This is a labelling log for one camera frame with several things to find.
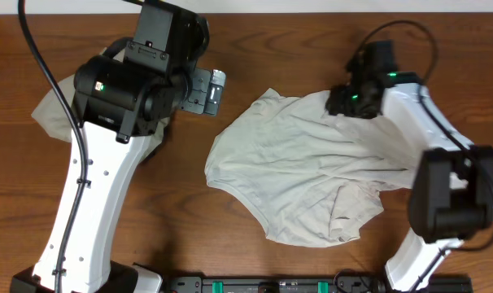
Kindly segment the white t-shirt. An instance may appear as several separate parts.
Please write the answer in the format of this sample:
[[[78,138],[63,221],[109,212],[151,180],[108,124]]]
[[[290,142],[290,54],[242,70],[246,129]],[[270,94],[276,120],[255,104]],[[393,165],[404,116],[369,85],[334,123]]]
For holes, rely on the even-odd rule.
[[[420,101],[415,85],[388,89],[383,113],[369,120],[331,116],[328,97],[267,90],[207,157],[207,184],[238,199],[274,242],[332,247],[358,239],[382,212],[381,192],[412,187],[424,151],[469,144],[430,119],[434,104]]]

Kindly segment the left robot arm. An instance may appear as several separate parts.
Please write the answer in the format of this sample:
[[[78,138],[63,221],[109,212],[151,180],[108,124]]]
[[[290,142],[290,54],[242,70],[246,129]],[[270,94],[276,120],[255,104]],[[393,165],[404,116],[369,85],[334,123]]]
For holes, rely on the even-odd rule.
[[[207,19],[162,1],[140,2],[135,34],[82,64],[67,100],[49,78],[72,127],[67,179],[39,261],[16,274],[13,292],[157,292],[162,277],[111,260],[133,174],[160,122],[176,109],[213,115],[225,83],[198,68],[210,42]]]

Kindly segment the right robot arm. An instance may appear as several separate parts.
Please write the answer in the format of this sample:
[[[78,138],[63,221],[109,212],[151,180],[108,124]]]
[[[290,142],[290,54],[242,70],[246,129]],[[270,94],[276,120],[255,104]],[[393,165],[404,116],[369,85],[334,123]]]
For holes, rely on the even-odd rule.
[[[493,225],[493,147],[460,134],[434,104],[424,79],[401,72],[391,40],[363,42],[346,66],[348,83],[332,88],[331,116],[385,118],[412,152],[410,229],[385,266],[394,292],[462,292],[468,283],[432,278],[453,251]]]

